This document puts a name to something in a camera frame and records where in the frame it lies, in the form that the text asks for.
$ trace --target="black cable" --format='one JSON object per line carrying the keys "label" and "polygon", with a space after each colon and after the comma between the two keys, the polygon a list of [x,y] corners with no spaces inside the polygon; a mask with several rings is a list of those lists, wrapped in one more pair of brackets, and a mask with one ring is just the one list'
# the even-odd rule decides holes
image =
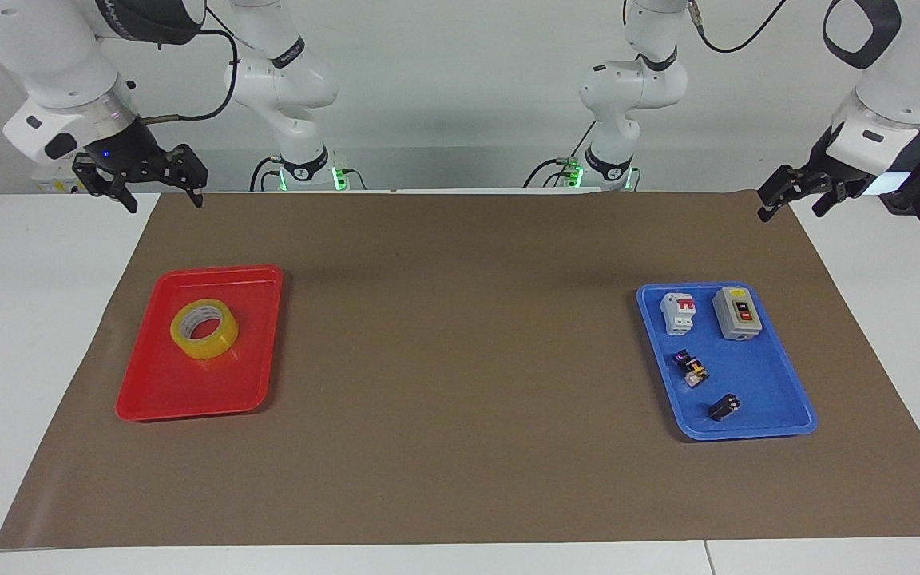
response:
{"label": "black cable", "polygon": [[164,124],[168,121],[204,121],[211,120],[215,116],[219,116],[224,109],[227,108],[229,102],[233,99],[233,92],[236,90],[236,73],[240,69],[240,49],[236,47],[236,40],[233,35],[226,32],[226,30],[198,30],[197,36],[222,36],[229,40],[229,46],[233,48],[233,75],[229,81],[229,90],[226,91],[226,99],[220,103],[219,108],[213,109],[212,112],[204,114],[204,116],[180,116],[180,114],[167,114],[167,116],[152,116],[144,117],[142,119],[143,123],[146,125],[150,124]]}
{"label": "black cable", "polygon": [[637,168],[631,168],[631,172],[627,175],[628,178],[633,178],[634,173],[638,174],[638,181],[634,182],[634,187],[629,189],[630,192],[636,192],[639,187],[641,187],[641,170]]}
{"label": "black cable", "polygon": [[711,48],[713,51],[719,52],[719,54],[733,54],[733,52],[738,50],[744,50],[744,48],[748,47],[748,44],[751,44],[753,41],[755,41],[755,38],[759,37],[759,34],[761,34],[763,30],[766,29],[766,26],[769,26],[769,22],[773,22],[773,18],[776,18],[780,8],[783,7],[783,4],[786,4],[786,0],[780,0],[779,3],[776,4],[776,7],[773,8],[773,11],[770,12],[769,16],[767,16],[766,21],[762,22],[762,25],[759,26],[759,29],[755,30],[755,33],[752,34],[748,40],[744,40],[744,43],[738,46],[734,46],[733,48],[720,48],[719,46],[713,45],[711,42],[709,42],[708,36],[705,36],[705,28],[701,25],[701,12],[698,12],[698,22],[695,22],[695,28],[698,29],[698,36],[701,36],[701,41],[705,44],[705,46],[708,46],[708,48]]}
{"label": "black cable", "polygon": [[577,147],[574,147],[573,152],[570,153],[570,156],[577,157],[577,150],[581,149],[581,145],[587,141],[588,134],[590,134],[591,131],[595,129],[595,124],[598,124],[598,120],[592,121],[591,126],[588,126],[588,131],[585,132],[585,135],[581,136],[581,141],[577,142]]}
{"label": "black cable", "polygon": [[262,173],[262,168],[266,164],[275,164],[278,160],[274,160],[273,157],[266,157],[265,160],[261,160],[258,163],[258,166],[255,167],[255,173],[251,175],[251,192],[255,192],[256,186],[258,185],[258,175]]}
{"label": "black cable", "polygon": [[267,191],[267,190],[265,189],[265,178],[267,178],[267,177],[269,177],[269,176],[278,176],[278,175],[280,175],[280,174],[279,174],[279,172],[278,172],[277,170],[272,170],[272,171],[270,171],[270,172],[265,172],[265,175],[262,176],[262,192],[266,192],[266,191]]}
{"label": "black cable", "polygon": [[537,165],[537,167],[534,168],[534,169],[532,170],[532,172],[530,172],[530,175],[527,176],[527,179],[525,180],[525,185],[523,185],[522,187],[527,187],[527,186],[529,186],[529,185],[530,185],[530,181],[532,181],[532,179],[534,179],[534,176],[536,176],[541,170],[544,170],[544,168],[545,168],[546,166],[548,166],[548,165],[550,165],[550,164],[559,164],[559,163],[560,163],[560,161],[559,161],[558,159],[555,159],[555,157],[553,157],[552,160],[543,161],[543,163],[540,163],[539,165]]}
{"label": "black cable", "polygon": [[559,185],[559,179],[562,178],[562,176],[563,176],[562,172],[556,172],[555,174],[549,176],[548,178],[545,178],[545,183],[542,184],[541,186],[549,187],[549,181],[552,180],[552,178],[556,178],[555,183],[552,184],[552,187],[556,187]]}
{"label": "black cable", "polygon": [[215,14],[215,12],[212,11],[211,6],[205,6],[204,11],[208,12],[208,15],[212,16],[212,18],[215,18],[215,22],[219,22],[219,26],[222,26],[222,29],[226,30],[226,32],[228,32],[230,36],[233,36],[234,38],[236,38],[236,34],[233,33],[233,30],[230,30],[229,26],[226,26],[226,22],[222,22],[222,18],[219,18],[219,14]]}
{"label": "black cable", "polygon": [[361,175],[357,170],[343,170],[343,174],[357,174],[357,179],[361,180],[361,187],[368,189],[368,184],[364,183],[364,176]]}

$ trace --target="packing tape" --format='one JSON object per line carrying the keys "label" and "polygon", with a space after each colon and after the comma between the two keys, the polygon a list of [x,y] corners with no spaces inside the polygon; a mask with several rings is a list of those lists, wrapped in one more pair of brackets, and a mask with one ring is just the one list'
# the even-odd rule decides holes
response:
{"label": "packing tape", "polygon": [[[213,319],[219,320],[219,327],[204,338],[194,339],[193,332],[198,325]],[[169,335],[188,356],[194,359],[212,359],[233,347],[237,336],[240,335],[240,325],[236,323],[236,318],[226,304],[218,299],[199,299],[181,309],[180,313],[176,313],[176,317],[172,318],[172,324],[169,325]]]}

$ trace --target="red tray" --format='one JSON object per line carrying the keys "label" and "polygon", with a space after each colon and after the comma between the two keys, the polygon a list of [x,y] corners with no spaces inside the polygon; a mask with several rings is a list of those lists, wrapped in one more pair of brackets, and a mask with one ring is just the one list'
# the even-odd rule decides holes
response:
{"label": "red tray", "polygon": [[[284,277],[276,266],[181,270],[158,278],[116,401],[125,421],[241,414],[268,393]],[[240,324],[232,349],[215,359],[187,357],[169,336],[179,310],[219,299]]]}

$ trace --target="circuit breaker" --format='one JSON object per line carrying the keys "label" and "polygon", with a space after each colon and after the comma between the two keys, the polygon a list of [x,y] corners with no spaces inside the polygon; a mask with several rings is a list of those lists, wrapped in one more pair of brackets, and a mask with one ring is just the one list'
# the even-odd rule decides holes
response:
{"label": "circuit breaker", "polygon": [[690,294],[667,294],[662,298],[662,317],[669,335],[686,335],[694,327],[694,298]]}
{"label": "circuit breaker", "polygon": [[747,288],[724,287],[716,293],[712,305],[716,306],[716,319],[724,338],[744,342],[762,332],[759,311]]}

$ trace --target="small electronic component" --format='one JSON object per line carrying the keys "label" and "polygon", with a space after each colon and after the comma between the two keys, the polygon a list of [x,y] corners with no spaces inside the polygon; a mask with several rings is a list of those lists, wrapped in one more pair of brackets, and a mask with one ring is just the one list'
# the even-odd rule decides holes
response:
{"label": "small electronic component", "polygon": [[737,399],[737,396],[730,393],[724,395],[723,399],[716,401],[712,407],[708,408],[708,416],[709,418],[715,419],[717,422],[722,422],[723,419],[726,419],[727,416],[733,414],[737,409],[740,409],[740,400]]}
{"label": "small electronic component", "polygon": [[716,306],[716,319],[724,338],[745,342],[762,332],[762,320],[747,288],[724,287],[716,293],[712,305]]}
{"label": "small electronic component", "polygon": [[698,383],[708,379],[708,369],[701,364],[701,360],[687,353],[687,350],[679,350],[672,360],[676,361],[676,365],[685,371],[684,381],[688,386],[696,387]]}
{"label": "small electronic component", "polygon": [[662,297],[662,317],[668,335],[686,335],[694,327],[694,298],[690,294],[671,294]]}

